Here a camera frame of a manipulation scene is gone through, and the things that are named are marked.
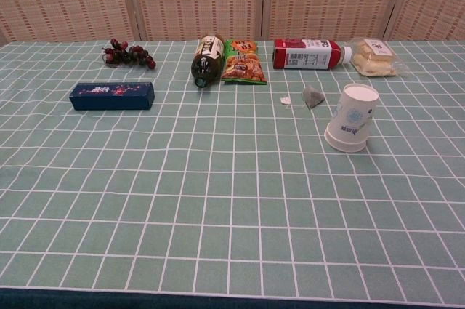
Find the white paper cup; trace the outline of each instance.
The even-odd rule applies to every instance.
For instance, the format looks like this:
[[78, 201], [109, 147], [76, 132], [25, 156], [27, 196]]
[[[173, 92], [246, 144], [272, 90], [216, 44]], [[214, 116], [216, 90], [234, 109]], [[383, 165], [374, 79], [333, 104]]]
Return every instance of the white paper cup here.
[[368, 126], [379, 101], [379, 93], [364, 84], [348, 84], [342, 91], [325, 139], [338, 151], [354, 153], [366, 146]]

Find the white bottle cap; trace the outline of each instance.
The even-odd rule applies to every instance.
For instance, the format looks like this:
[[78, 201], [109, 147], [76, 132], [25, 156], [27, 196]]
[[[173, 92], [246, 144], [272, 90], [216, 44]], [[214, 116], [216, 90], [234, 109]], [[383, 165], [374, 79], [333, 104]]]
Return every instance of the white bottle cap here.
[[350, 58], [352, 58], [352, 49], [348, 46], [344, 46], [344, 58], [342, 59], [343, 63], [350, 62]]

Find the snack bag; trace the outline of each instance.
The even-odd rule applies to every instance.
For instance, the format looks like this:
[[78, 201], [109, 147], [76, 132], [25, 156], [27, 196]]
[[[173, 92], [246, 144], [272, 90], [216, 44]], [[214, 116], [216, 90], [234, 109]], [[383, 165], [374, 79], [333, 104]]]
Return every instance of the snack bag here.
[[221, 79], [250, 84], [267, 84], [255, 41], [227, 40], [225, 47], [225, 72]]
[[352, 51], [351, 62], [364, 76], [395, 76], [408, 71], [405, 63], [381, 40], [354, 39]]

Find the grapes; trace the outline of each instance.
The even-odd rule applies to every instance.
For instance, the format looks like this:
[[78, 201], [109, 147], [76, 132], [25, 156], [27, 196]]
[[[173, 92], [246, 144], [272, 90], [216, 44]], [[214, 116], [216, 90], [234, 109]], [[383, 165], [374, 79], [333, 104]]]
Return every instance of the grapes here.
[[127, 41], [119, 43], [115, 38], [110, 40], [110, 44], [113, 48], [102, 48], [103, 61], [105, 64], [139, 64], [141, 66], [146, 65], [149, 69], [154, 69], [157, 63], [153, 60], [152, 56], [149, 55], [148, 51], [140, 45], [134, 45], [128, 48]]
[[147, 67], [149, 69], [155, 69], [156, 65], [157, 63], [155, 63], [155, 61], [151, 58], [147, 61]]
[[107, 53], [105, 55], [105, 63], [107, 63], [107, 64], [113, 63], [113, 54], [112, 53]]

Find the bread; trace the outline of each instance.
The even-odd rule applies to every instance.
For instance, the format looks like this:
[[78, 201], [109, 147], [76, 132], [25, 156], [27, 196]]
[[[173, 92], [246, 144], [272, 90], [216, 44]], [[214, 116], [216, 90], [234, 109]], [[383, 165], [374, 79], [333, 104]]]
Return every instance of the bread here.
[[356, 53], [352, 57], [352, 64], [360, 74], [365, 76], [396, 75], [395, 69], [392, 67], [391, 62], [386, 60], [369, 60], [360, 53]]
[[389, 62], [389, 63], [392, 63], [392, 61], [394, 60], [393, 55], [391, 55], [391, 56], [376, 55], [373, 52], [373, 50], [371, 49], [371, 47], [369, 47], [367, 45], [367, 43], [364, 42], [364, 41], [360, 41], [357, 44], [357, 52], [356, 53], [361, 54], [366, 60], [384, 60], [384, 61]]
[[352, 56], [352, 64], [357, 71], [364, 76], [396, 75], [396, 71], [393, 68], [394, 60], [394, 54], [377, 55], [365, 40], [357, 43], [356, 51]]

